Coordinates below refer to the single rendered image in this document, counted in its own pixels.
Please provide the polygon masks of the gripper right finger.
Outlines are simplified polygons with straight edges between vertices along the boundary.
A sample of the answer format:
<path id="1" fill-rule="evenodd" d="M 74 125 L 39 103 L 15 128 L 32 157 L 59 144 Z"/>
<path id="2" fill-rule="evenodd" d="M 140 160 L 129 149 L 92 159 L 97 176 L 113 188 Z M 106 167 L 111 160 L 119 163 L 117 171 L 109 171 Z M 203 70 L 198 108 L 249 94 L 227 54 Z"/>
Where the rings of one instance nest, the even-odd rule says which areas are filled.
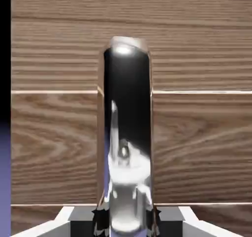
<path id="1" fill-rule="evenodd" d="M 159 237 L 242 237 L 203 220 L 199 220 L 189 206 L 157 207 Z"/>

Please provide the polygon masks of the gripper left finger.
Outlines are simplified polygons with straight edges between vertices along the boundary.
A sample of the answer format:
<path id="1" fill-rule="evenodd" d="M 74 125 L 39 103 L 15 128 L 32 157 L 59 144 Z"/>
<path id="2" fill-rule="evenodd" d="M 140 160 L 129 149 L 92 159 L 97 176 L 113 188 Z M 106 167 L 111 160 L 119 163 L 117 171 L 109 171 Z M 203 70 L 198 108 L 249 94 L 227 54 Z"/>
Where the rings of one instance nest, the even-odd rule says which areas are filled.
<path id="1" fill-rule="evenodd" d="M 64 206 L 55 219 L 10 237 L 94 237 L 95 206 Z"/>

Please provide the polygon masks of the curved shiny metal handle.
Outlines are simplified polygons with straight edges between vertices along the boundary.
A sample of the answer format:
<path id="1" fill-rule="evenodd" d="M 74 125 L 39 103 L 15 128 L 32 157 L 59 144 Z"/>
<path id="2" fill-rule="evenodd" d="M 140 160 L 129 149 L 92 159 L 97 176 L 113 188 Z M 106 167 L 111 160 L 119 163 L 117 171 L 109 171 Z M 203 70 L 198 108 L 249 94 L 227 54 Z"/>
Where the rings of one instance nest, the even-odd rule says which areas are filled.
<path id="1" fill-rule="evenodd" d="M 153 237 L 152 77 L 144 40 L 114 36 L 97 83 L 95 237 Z"/>

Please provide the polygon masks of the wooden cabinet door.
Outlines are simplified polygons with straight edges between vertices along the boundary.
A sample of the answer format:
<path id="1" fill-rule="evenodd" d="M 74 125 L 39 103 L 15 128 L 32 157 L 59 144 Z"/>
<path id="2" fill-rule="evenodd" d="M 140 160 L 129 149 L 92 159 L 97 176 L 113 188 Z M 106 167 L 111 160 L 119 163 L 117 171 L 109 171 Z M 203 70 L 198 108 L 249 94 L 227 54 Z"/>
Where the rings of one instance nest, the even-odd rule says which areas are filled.
<path id="1" fill-rule="evenodd" d="M 93 90 L 113 36 L 146 40 L 156 91 L 252 90 L 252 26 L 158 25 L 16 18 L 15 90 Z"/>
<path id="2" fill-rule="evenodd" d="M 252 205 L 190 205 L 198 219 L 243 237 L 252 237 Z M 11 234 L 14 235 L 55 219 L 62 206 L 12 206 Z"/>
<path id="3" fill-rule="evenodd" d="M 95 203 L 97 94 L 11 101 L 11 202 Z M 252 202 L 252 93 L 157 92 L 153 104 L 156 203 Z"/>

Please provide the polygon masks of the wooden cabinet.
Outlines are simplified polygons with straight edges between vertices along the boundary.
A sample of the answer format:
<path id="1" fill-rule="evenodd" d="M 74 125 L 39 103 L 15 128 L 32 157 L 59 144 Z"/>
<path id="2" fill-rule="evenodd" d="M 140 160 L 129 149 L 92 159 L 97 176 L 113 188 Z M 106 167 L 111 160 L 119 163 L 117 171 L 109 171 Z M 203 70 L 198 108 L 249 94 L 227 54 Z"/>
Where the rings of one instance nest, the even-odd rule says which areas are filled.
<path id="1" fill-rule="evenodd" d="M 16 18 L 61 21 L 121 22 L 158 25 L 252 26 L 252 0 L 12 0 L 12 23 Z M 15 91 L 93 91 L 15 90 Z M 250 91 L 173 90 L 168 93 L 248 93 Z M 252 202 L 188 203 L 189 205 L 245 204 Z M 62 206 L 64 204 L 13 204 L 12 206 Z"/>

